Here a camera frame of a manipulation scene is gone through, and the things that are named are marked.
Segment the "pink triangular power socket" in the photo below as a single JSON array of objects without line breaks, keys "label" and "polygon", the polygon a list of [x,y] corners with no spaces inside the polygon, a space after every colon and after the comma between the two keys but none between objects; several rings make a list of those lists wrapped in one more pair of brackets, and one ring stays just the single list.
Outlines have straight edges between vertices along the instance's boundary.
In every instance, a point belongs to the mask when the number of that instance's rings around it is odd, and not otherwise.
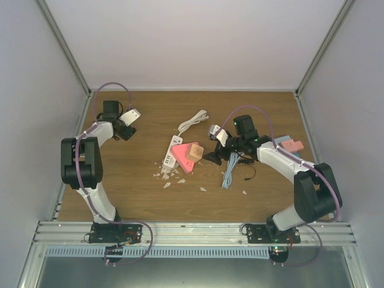
[{"label": "pink triangular power socket", "polygon": [[194,162],[187,158],[187,152],[192,144],[199,145],[198,142],[184,143],[171,147],[170,152],[185,173],[193,171]]}]

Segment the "light blue power strip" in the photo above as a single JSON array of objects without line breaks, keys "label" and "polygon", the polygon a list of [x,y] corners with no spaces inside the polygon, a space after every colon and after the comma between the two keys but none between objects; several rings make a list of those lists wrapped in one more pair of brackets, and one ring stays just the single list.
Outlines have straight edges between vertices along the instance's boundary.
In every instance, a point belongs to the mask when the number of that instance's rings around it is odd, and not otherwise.
[{"label": "light blue power strip", "polygon": [[281,136],[281,137],[278,137],[278,138],[275,138],[275,142],[276,144],[278,144],[279,146],[281,145],[281,142],[283,141],[287,141],[287,140],[291,140],[291,137],[286,135],[286,136]]}]

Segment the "pink block socket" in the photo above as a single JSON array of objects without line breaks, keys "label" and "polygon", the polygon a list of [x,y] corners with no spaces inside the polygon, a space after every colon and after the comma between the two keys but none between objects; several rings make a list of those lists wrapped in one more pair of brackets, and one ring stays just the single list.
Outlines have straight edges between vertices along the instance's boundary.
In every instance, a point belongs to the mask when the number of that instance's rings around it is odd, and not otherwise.
[{"label": "pink block socket", "polygon": [[290,153],[297,153],[303,150],[304,145],[300,140],[294,141],[293,139],[284,140],[280,143],[280,146]]}]

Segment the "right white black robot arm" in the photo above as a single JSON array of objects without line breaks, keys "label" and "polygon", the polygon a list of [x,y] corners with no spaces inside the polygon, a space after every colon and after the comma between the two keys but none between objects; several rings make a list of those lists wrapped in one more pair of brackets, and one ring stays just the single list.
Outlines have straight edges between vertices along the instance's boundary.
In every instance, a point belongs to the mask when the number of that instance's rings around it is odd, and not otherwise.
[{"label": "right white black robot arm", "polygon": [[343,205],[332,168],[326,163],[314,164],[283,149],[271,137],[259,135],[249,115],[233,120],[236,135],[218,125],[209,129],[209,138],[216,141],[215,150],[204,159],[220,165],[234,153],[266,164],[293,184],[293,204],[270,216],[265,224],[266,237],[281,242],[288,231],[312,223],[330,213],[339,215]]}]

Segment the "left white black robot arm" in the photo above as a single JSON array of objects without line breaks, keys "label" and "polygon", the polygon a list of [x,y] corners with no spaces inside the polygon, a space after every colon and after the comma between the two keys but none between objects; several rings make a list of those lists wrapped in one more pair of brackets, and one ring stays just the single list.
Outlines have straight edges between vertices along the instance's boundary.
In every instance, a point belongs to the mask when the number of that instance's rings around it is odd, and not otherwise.
[{"label": "left white black robot arm", "polygon": [[94,223],[106,224],[103,236],[110,242],[121,240],[124,228],[102,184],[100,148],[110,139],[129,140],[136,132],[133,123],[139,118],[136,109],[125,110],[119,101],[104,101],[103,111],[87,130],[61,141],[61,179],[85,200]]}]

